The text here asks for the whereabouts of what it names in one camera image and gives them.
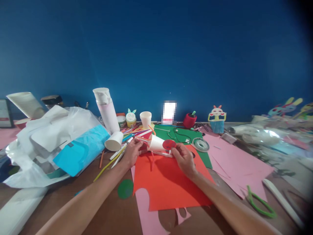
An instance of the green scissors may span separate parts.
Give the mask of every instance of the green scissors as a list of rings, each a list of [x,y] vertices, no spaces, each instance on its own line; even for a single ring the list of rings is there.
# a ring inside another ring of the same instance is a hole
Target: green scissors
[[[262,200],[258,195],[256,195],[255,193],[251,192],[250,186],[247,185],[248,188],[248,200],[250,202],[250,204],[252,205],[252,207],[260,214],[265,215],[271,219],[276,217],[276,213],[275,211],[267,204],[267,202],[265,202],[264,200]],[[253,197],[255,197],[257,200],[259,200],[270,212],[267,211],[263,211],[260,208],[258,208],[253,201]]]

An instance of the green paper sheet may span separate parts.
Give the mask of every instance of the green paper sheet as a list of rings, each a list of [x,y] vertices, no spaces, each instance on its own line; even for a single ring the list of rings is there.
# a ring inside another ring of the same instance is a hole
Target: green paper sheet
[[[174,132],[173,132],[174,127],[155,125],[155,128],[159,128],[159,129],[163,129],[163,130],[170,130],[170,133],[169,133],[169,134],[170,134],[172,137],[175,137],[175,134],[174,134]],[[194,138],[197,138],[197,137],[202,138],[202,133],[201,133],[201,132],[191,131],[191,130],[182,129],[182,128],[177,128],[177,129],[178,129],[178,133],[179,133],[179,134],[184,134],[184,135],[186,135],[186,136],[188,136],[188,137],[191,138],[190,142],[189,142],[189,143],[184,143],[184,145],[191,144],[191,142],[192,142],[192,140],[193,140]],[[178,134],[177,134],[177,138],[178,138],[178,140],[179,140],[179,141],[178,141],[177,139],[170,138],[170,137],[168,136],[168,134],[167,134],[168,132],[166,132],[166,131],[162,131],[162,130],[157,130],[157,129],[155,129],[155,132],[156,132],[156,136],[157,136],[157,137],[160,137],[160,138],[162,138],[162,139],[164,139],[164,140],[172,139],[172,140],[174,140],[176,143],[185,142],[186,139],[188,139],[188,138],[185,137],[185,136],[181,136],[181,135],[178,135]],[[205,167],[212,169],[212,164],[211,164],[211,161],[210,161],[210,158],[209,158],[209,154],[208,154],[207,152],[204,152],[204,153],[203,153],[203,152],[199,152],[199,151],[197,151],[197,152],[198,152],[200,158],[202,159],[202,161],[203,161]]]

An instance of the red pen holder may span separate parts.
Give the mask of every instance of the red pen holder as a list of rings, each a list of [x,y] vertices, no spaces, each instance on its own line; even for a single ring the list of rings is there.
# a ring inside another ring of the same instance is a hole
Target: red pen holder
[[[194,116],[195,117],[192,117],[191,113],[186,114],[185,119],[183,121],[183,125],[185,128],[190,129],[195,125],[197,116],[196,115]]]

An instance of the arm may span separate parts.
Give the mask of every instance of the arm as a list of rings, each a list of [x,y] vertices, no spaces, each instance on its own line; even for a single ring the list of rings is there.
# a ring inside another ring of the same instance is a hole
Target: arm
[[[133,140],[125,150],[123,159],[98,180],[85,188],[65,204],[39,230],[37,235],[79,235],[84,232],[98,209],[119,183],[126,172],[135,164],[143,142]]]
[[[172,148],[172,153],[180,169],[210,198],[238,234],[281,234],[258,214],[222,192],[218,186],[199,173],[192,155],[183,144],[177,144],[176,148]]]

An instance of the pink paper sheet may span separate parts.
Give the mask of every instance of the pink paper sheet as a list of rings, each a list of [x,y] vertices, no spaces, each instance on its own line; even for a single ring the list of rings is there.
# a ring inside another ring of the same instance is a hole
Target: pink paper sheet
[[[274,168],[221,139],[219,135],[207,132],[203,137],[210,146],[208,151],[213,170],[240,197],[247,195],[247,185],[252,192],[267,201],[262,180],[273,172]]]
[[[16,135],[20,131],[21,130],[17,127],[13,129],[1,129],[0,128],[0,149],[5,148],[13,140],[16,140]]]
[[[131,175],[135,178],[135,166],[131,169]],[[143,235],[168,235],[170,232],[165,230],[159,221],[158,211],[149,211],[149,193],[146,189],[140,188],[136,191],[136,200],[139,211],[140,223]],[[191,214],[186,208],[186,217],[183,218],[179,213],[179,208],[176,208],[178,224],[181,224],[188,219]]]

